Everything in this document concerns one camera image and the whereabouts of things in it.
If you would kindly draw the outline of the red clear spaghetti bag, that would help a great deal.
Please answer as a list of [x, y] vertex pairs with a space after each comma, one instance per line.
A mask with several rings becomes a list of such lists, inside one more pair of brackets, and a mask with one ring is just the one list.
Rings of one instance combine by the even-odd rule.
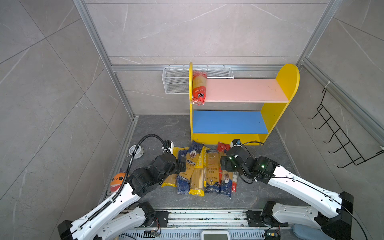
[[207, 94], [207, 73], [193, 71], [192, 103], [198, 106], [205, 104]]

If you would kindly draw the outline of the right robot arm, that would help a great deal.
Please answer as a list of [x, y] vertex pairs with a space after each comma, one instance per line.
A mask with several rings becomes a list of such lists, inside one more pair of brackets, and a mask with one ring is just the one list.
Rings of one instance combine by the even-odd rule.
[[321, 188], [267, 157], [254, 158], [242, 146], [232, 147], [220, 161], [222, 171], [238, 172], [245, 183], [264, 183], [308, 204], [306, 207], [288, 206], [268, 201], [261, 213], [266, 225], [299, 224], [319, 229], [334, 240], [351, 238], [353, 195]]

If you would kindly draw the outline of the red white-label spaghetti bag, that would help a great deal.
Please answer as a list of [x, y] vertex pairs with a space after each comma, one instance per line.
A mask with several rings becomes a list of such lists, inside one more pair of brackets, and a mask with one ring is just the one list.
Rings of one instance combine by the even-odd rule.
[[233, 172], [233, 177], [232, 177], [232, 192], [233, 193], [237, 191], [238, 177], [239, 177], [239, 173]]

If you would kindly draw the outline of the blue Ankara bag label down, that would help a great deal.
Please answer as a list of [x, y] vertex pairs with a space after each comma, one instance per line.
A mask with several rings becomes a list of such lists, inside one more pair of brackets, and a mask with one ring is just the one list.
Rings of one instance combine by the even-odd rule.
[[222, 171], [220, 194], [231, 198], [232, 186], [233, 186], [233, 172]]

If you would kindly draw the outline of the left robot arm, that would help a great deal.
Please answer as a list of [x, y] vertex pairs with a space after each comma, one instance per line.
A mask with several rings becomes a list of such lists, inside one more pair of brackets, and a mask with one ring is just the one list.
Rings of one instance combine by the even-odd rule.
[[152, 192], [175, 173], [187, 170], [186, 157], [176, 159], [171, 153], [156, 157], [146, 168], [134, 170], [120, 188], [89, 213], [75, 221], [65, 220], [58, 226], [62, 240], [112, 240], [126, 230], [149, 226], [156, 212], [148, 203], [140, 203], [128, 214], [120, 213]]

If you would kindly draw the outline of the blue-end Chinese spaghetti bag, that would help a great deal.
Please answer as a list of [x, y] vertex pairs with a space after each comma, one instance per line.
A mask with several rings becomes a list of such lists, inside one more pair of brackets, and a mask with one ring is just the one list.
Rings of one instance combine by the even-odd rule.
[[220, 192], [220, 158], [217, 150], [207, 150], [206, 193]]

